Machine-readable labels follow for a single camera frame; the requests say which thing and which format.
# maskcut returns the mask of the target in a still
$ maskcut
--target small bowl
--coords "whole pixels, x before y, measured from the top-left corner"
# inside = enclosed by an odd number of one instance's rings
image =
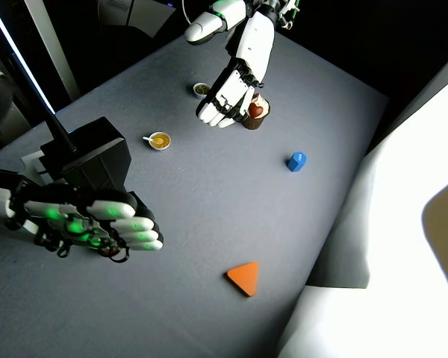
[[[164,133],[164,132],[154,132],[153,134],[151,134],[149,136],[149,138],[153,139],[158,134],[163,134],[164,136],[167,136],[169,138],[169,143],[165,147],[158,147],[152,141],[148,141],[148,143],[153,149],[156,149],[157,151],[163,151],[164,149],[168,148],[169,145],[171,144],[171,136],[168,133]]]
[[[198,82],[193,86],[194,95],[199,99],[204,99],[208,95],[211,86],[204,82]]]

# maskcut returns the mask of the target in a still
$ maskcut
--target tabletop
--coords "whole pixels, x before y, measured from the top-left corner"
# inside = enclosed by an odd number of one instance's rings
[[[179,38],[60,111],[67,130],[106,116],[131,152],[127,190],[155,213],[159,252],[124,264],[83,248],[65,260],[0,237],[0,357],[272,357],[387,98],[276,34],[256,131],[195,117],[196,82],[228,62],[225,39]],[[153,151],[141,136],[164,131]],[[51,139],[44,125],[0,151],[0,168]],[[297,173],[285,160],[303,151]],[[245,298],[223,274],[260,263]]]

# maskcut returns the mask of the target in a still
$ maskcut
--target white led light strip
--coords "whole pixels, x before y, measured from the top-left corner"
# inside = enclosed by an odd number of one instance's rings
[[[22,64],[23,68],[27,72],[28,77],[31,79],[31,82],[37,89],[38,93],[40,94],[41,98],[45,102],[46,106],[50,109],[50,111],[55,114],[55,111],[53,110],[52,105],[50,102],[48,102],[48,99],[46,99],[45,93],[43,93],[42,89],[40,88],[40,85],[38,84],[37,80],[31,73],[30,69],[28,68],[27,63],[25,62],[25,59],[23,58],[22,54],[20,54],[19,49],[16,47],[15,42],[12,39],[12,36],[8,33],[7,28],[5,27],[3,21],[0,19],[0,30],[4,34],[5,38],[7,39],[8,43],[10,44],[10,47],[12,48],[13,52],[15,52],[16,56],[18,57],[20,63]]]

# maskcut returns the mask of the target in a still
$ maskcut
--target orange triangular block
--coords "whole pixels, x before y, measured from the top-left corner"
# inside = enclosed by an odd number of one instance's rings
[[[259,264],[247,263],[227,271],[227,277],[234,282],[248,296],[255,295],[257,279],[259,276]]]

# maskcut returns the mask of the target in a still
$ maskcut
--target blue hexagonal block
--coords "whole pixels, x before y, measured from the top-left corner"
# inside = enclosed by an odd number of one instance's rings
[[[291,159],[287,163],[287,167],[291,172],[298,172],[304,166],[307,161],[307,156],[301,151],[296,151],[292,154]]]

